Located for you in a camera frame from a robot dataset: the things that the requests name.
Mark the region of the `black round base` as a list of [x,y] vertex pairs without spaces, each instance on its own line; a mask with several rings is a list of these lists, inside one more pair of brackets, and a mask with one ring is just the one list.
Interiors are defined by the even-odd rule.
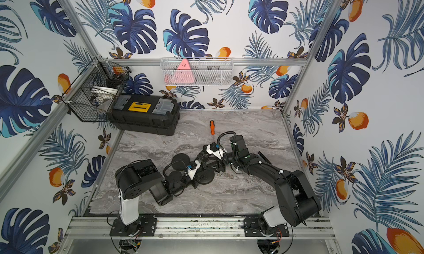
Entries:
[[215,172],[212,169],[205,169],[198,173],[198,182],[201,185],[210,184],[215,177]]
[[184,171],[190,162],[190,157],[187,154],[179,153],[172,158],[171,166],[176,171]]

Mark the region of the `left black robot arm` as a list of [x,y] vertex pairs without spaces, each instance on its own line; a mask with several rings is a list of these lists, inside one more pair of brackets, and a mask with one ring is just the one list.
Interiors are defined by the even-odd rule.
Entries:
[[186,165],[182,171],[166,173],[173,163],[160,172],[152,160],[132,162],[115,173],[119,189],[119,220],[131,225],[139,219],[139,199],[145,192],[150,192],[159,206],[164,206],[174,197],[181,195],[190,185],[197,188],[202,180],[201,164]]

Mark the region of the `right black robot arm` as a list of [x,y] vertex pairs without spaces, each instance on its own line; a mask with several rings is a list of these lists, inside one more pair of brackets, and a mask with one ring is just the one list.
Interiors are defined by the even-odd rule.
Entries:
[[259,219],[263,227],[297,226],[319,213],[321,204],[302,171],[280,169],[262,153],[251,153],[241,135],[230,137],[230,147],[231,151],[226,152],[221,144],[213,142],[205,145],[203,150],[223,166],[233,166],[235,170],[255,176],[274,188],[278,205],[261,213]]

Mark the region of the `black clip piece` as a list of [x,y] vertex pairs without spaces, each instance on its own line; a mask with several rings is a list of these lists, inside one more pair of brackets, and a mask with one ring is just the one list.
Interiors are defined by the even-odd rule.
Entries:
[[258,155],[261,158],[261,160],[259,161],[260,164],[264,164],[266,166],[272,166],[270,160],[268,160],[267,157],[262,152],[259,151]]

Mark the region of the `black plastic toolbox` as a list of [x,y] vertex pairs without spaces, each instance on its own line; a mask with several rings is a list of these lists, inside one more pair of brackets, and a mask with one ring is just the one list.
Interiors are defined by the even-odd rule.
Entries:
[[172,136],[180,119],[175,99],[122,94],[111,105],[108,120],[124,131]]

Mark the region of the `pink triangle card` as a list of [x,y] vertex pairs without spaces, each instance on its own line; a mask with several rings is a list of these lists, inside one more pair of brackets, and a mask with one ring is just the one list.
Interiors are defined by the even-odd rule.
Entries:
[[195,77],[189,60],[184,58],[170,77],[171,84],[194,84]]

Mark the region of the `orange handled screwdriver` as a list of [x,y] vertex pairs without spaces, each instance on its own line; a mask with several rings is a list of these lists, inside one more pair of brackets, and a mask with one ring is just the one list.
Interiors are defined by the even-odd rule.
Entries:
[[212,136],[212,142],[216,142],[215,141],[215,122],[214,122],[214,120],[211,120],[209,122],[209,127],[210,127],[210,134]]

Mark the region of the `clear mesh wall tray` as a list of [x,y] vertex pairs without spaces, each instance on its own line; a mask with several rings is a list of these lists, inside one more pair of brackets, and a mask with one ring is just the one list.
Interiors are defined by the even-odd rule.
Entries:
[[233,82],[234,62],[232,58],[204,57],[187,58],[195,77],[194,84],[171,84],[170,77],[184,58],[166,57],[161,59],[160,69],[167,86],[226,86]]

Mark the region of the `aluminium front rail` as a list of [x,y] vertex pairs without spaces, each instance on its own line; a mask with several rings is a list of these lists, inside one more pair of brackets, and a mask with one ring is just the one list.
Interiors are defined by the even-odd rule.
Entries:
[[284,224],[272,232],[260,232],[255,218],[233,217],[150,217],[143,218],[137,232],[118,232],[106,218],[73,218],[66,239],[152,239],[152,240],[334,240],[328,218],[310,218],[292,227]]

